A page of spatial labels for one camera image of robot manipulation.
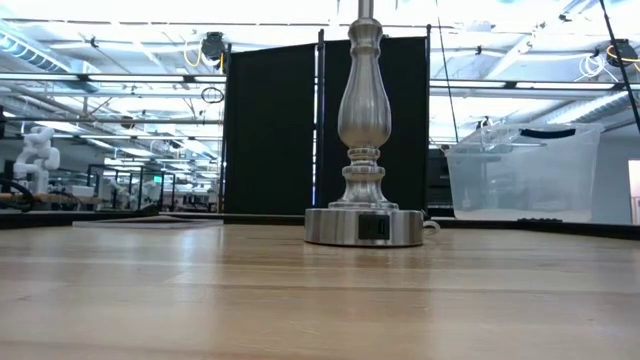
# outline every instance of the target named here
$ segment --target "black partition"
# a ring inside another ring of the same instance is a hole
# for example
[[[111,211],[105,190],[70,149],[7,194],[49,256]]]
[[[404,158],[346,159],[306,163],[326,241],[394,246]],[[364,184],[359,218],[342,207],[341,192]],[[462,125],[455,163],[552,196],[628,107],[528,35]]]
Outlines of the black partition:
[[[224,212],[311,207],[315,45],[231,55],[224,120]]]
[[[387,175],[382,189],[403,210],[426,209],[427,61],[425,38],[386,38],[381,42],[380,72],[391,105],[392,133],[381,147],[378,163]],[[349,164],[347,147],[338,136],[338,112],[351,56],[349,41],[325,43],[324,136],[321,199],[326,207],[344,192],[342,168]]]

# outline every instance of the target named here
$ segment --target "silver lamp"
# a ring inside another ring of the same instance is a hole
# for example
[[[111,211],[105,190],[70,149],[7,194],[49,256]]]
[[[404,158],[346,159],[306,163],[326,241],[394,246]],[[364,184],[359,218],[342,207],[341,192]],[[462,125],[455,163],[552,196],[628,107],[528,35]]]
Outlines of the silver lamp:
[[[305,241],[325,245],[404,247],[422,244],[422,213],[402,211],[382,194],[379,148],[391,135],[391,109],[378,58],[382,25],[373,0],[358,1],[349,27],[351,72],[338,117],[340,140],[351,164],[342,169],[344,195],[328,209],[307,209]]]

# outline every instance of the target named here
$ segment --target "black handle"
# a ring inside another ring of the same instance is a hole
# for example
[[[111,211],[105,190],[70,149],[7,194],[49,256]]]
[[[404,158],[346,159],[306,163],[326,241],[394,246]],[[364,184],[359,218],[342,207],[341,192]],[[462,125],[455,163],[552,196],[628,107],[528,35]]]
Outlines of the black handle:
[[[538,131],[531,129],[520,129],[520,136],[526,136],[534,139],[562,139],[576,134],[576,129],[567,129],[559,131]]]

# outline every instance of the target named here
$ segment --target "white wall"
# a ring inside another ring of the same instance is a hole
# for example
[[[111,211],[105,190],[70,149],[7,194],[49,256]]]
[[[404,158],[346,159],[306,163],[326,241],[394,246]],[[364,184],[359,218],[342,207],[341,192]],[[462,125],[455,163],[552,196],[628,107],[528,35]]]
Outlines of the white wall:
[[[640,160],[636,125],[602,134],[593,187],[592,222],[631,224],[629,160]]]
[[[60,169],[86,172],[89,164],[103,164],[104,155],[94,147],[54,139],[54,146],[60,150]],[[0,172],[4,160],[15,160],[22,151],[22,141],[0,140]]]

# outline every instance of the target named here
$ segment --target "plastic storage container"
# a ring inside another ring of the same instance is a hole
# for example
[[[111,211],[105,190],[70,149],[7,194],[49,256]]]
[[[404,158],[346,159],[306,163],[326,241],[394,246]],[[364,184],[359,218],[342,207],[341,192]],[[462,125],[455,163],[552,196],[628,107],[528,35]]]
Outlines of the plastic storage container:
[[[496,125],[447,152],[458,219],[591,220],[597,124]]]

